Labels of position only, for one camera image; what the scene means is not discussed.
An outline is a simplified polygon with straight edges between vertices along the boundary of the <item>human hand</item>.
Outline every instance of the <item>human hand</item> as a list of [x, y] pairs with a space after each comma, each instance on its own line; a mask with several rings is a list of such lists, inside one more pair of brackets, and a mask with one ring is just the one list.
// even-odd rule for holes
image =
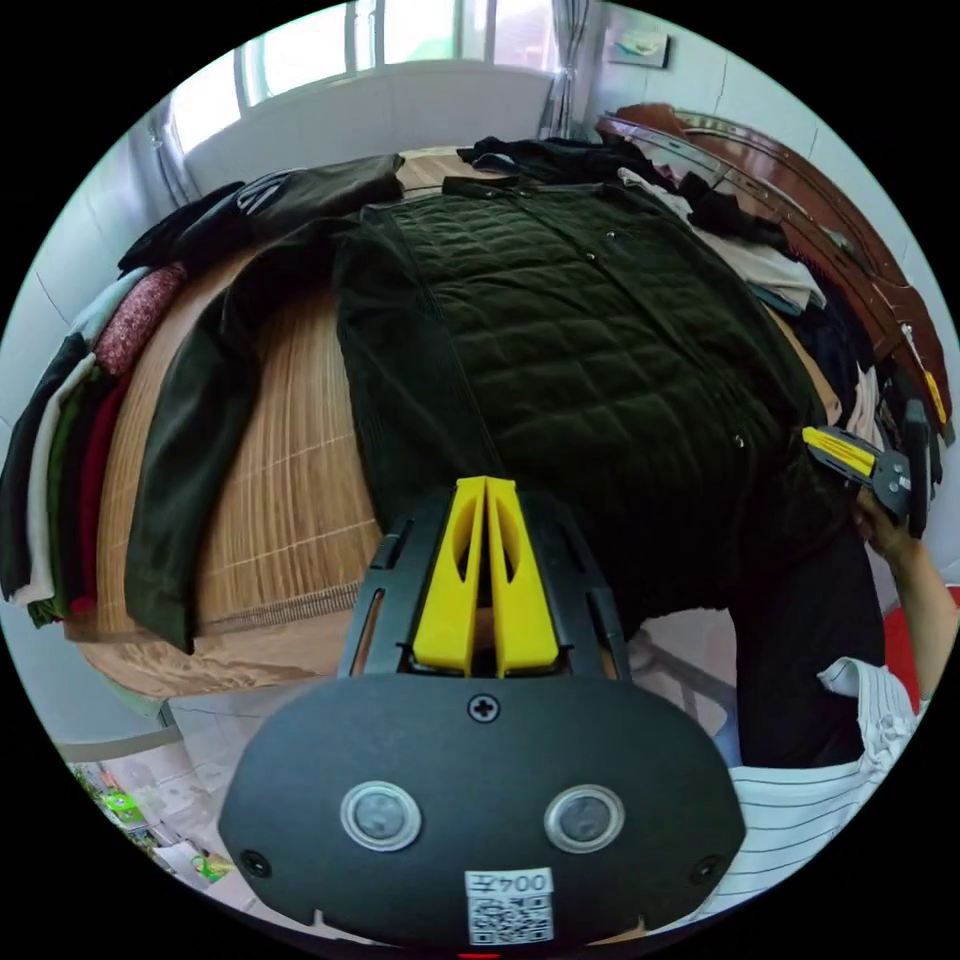
[[902, 566], [920, 545], [910, 536], [906, 524], [896, 526], [877, 498], [865, 488], [857, 494], [853, 521], [860, 536], [893, 568]]

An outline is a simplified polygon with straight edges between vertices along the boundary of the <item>red clothing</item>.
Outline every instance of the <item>red clothing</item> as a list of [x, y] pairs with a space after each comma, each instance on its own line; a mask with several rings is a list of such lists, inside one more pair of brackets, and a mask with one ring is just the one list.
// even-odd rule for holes
[[104, 398], [93, 421], [90, 439], [80, 473], [80, 557], [83, 570], [83, 594], [70, 604], [73, 613], [86, 613], [97, 602], [97, 531], [100, 525], [100, 497], [107, 458], [113, 442], [113, 429], [120, 405], [127, 395], [133, 371], [129, 371]]

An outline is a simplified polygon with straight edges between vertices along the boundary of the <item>jacket sleeve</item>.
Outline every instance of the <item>jacket sleeve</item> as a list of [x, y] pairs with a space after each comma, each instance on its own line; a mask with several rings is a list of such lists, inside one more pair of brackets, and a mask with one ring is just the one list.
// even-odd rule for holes
[[257, 333], [277, 307], [329, 275], [352, 218], [316, 220], [254, 257], [175, 354], [147, 433], [127, 546], [130, 617], [185, 653], [206, 525], [260, 386]]

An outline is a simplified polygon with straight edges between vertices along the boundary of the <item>curtain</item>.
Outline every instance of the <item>curtain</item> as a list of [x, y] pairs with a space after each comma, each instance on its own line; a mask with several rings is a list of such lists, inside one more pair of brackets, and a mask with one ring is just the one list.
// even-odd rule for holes
[[553, 0], [553, 30], [557, 41], [557, 72], [540, 115], [540, 139], [570, 137], [577, 58], [583, 44], [590, 0]]
[[150, 135], [154, 182], [162, 185], [172, 209], [199, 200], [200, 190], [184, 163], [183, 151], [177, 140], [173, 123], [173, 107], [170, 97], [162, 100], [147, 115], [147, 132]]

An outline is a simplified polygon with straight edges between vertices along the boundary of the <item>person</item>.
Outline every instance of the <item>person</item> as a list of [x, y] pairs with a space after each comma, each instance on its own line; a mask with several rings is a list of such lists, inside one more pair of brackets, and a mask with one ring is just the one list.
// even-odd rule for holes
[[[924, 545], [861, 491], [851, 522], [788, 576], [738, 598], [738, 727], [732, 767], [747, 827], [729, 870], [671, 930], [737, 906], [800, 869], [850, 822], [922, 719], [960, 627]], [[921, 706], [884, 667], [884, 630], [863, 541], [889, 564]]]

